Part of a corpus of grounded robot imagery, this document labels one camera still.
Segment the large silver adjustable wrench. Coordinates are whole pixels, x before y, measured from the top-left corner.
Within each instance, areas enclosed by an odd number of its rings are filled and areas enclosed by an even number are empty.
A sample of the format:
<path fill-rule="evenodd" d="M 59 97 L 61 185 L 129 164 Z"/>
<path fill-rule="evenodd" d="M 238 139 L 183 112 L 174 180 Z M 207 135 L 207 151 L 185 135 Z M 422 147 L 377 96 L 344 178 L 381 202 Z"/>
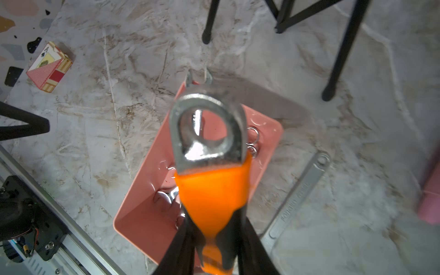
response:
<path fill-rule="evenodd" d="M 288 193 L 266 231 L 260 237 L 268 254 L 271 254 L 278 239 L 296 216 L 301 205 L 306 201 L 319 180 L 321 180 L 330 164 L 330 155 L 325 151 L 318 151 L 306 165 L 299 180 Z"/>

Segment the pink plastic storage box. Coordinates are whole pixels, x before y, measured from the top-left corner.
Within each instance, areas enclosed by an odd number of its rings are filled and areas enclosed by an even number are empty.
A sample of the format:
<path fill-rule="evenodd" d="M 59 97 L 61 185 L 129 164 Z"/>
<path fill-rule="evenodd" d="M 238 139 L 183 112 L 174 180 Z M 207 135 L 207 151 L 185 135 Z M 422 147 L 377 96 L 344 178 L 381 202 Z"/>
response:
<path fill-rule="evenodd" d="M 182 85 L 174 102 L 184 90 L 185 86 Z M 252 158 L 250 164 L 248 204 L 278 146 L 283 128 L 278 121 L 245 105 L 242 107 L 246 115 L 247 128 L 254 126 L 260 132 L 258 156 L 255 159 Z M 178 231 L 175 227 L 175 220 L 179 214 L 181 202 L 178 195 L 175 204 L 165 213 L 160 212 L 153 203 L 153 197 L 157 191 L 177 186 L 169 113 L 170 110 L 113 222 L 115 230 L 121 236 L 158 265 Z M 206 139 L 217 140 L 225 136 L 225 125 L 219 117 L 204 112 L 203 118 L 205 119 L 203 136 Z M 197 252 L 194 270 L 202 270 Z"/>

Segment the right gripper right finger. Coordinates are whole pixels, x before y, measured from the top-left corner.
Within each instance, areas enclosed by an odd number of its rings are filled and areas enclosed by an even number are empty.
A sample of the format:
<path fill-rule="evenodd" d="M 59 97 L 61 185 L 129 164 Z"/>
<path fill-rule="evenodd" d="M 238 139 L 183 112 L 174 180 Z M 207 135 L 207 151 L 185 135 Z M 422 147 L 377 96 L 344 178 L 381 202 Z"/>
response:
<path fill-rule="evenodd" d="M 278 275 L 254 227 L 246 217 L 247 207 L 236 210 L 226 226 L 216 235 L 222 267 L 230 270 L 238 260 L 241 275 Z"/>

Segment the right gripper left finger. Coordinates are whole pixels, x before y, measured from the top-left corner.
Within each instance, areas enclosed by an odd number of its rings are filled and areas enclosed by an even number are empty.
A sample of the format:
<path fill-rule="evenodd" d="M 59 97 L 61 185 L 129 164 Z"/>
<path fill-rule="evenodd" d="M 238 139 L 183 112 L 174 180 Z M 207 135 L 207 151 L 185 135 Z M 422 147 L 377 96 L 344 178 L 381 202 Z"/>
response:
<path fill-rule="evenodd" d="M 182 206 L 184 220 L 154 275 L 193 275 L 198 245 L 206 244 L 205 237 Z"/>

